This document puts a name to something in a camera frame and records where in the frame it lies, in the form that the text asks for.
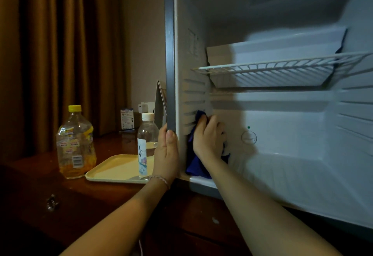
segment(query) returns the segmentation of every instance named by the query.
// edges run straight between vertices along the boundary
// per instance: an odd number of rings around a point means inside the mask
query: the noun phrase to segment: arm
[[[154,154],[153,175],[161,175],[171,184],[178,169],[176,135],[165,125],[159,131]],[[167,191],[165,183],[152,178],[135,196],[82,235],[61,255],[128,255]]]
[[[246,244],[255,256],[340,255],[327,241],[282,206],[233,172],[221,159],[224,124],[202,117],[193,148],[209,171]]]

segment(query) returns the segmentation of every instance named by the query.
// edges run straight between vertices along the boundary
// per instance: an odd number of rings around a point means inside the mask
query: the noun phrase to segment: beige wall
[[[129,106],[154,102],[157,79],[166,80],[164,0],[124,0]]]

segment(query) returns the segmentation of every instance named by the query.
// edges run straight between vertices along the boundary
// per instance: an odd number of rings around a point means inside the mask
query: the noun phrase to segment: blue cloth
[[[197,111],[195,114],[195,122],[197,123],[202,115],[206,115],[203,111]],[[193,135],[195,131],[196,126],[193,127],[192,131],[190,132],[188,136],[188,143],[186,148],[186,170],[185,172],[189,175],[193,176],[202,176],[204,178],[211,179],[211,175],[207,171],[207,169],[202,164],[201,160],[197,157],[197,155],[193,151]],[[222,156],[221,159],[228,164],[229,155]]]

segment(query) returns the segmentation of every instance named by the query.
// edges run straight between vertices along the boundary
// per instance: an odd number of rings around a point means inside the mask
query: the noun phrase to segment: drawer handle
[[[47,210],[53,212],[57,209],[58,204],[59,203],[56,201],[56,196],[52,194],[47,200]]]

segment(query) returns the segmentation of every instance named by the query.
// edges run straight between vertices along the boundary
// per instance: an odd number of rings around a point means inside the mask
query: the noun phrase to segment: forearm
[[[340,255],[221,159],[210,156],[204,164],[253,255]]]
[[[62,255],[128,255],[167,187],[151,179],[135,196],[82,235]]]

